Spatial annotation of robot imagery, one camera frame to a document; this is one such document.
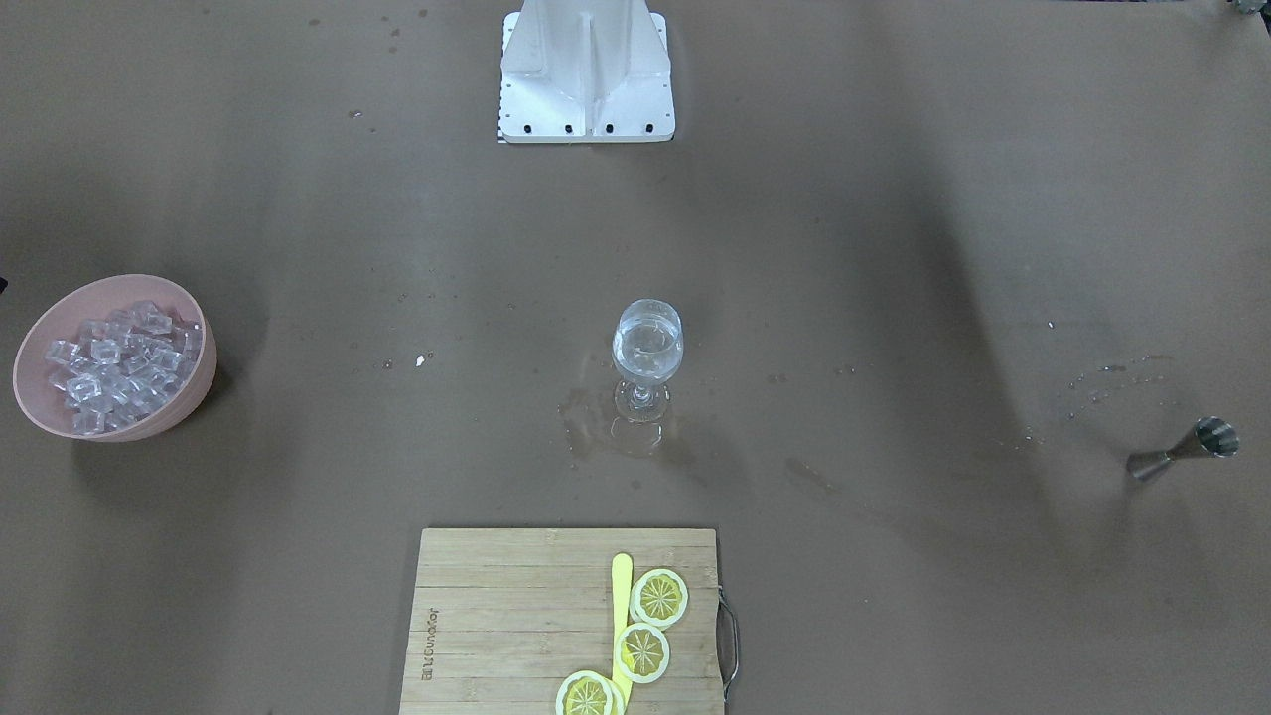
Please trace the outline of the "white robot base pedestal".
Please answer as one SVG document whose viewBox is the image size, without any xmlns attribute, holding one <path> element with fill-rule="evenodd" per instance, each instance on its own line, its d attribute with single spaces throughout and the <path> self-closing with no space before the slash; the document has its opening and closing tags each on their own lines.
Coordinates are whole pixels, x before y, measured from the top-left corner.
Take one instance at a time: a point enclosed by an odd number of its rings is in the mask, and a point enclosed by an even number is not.
<svg viewBox="0 0 1271 715">
<path fill-rule="evenodd" d="M 500 28 L 505 144 L 669 142 L 669 25 L 644 1 L 525 1 Z"/>
</svg>

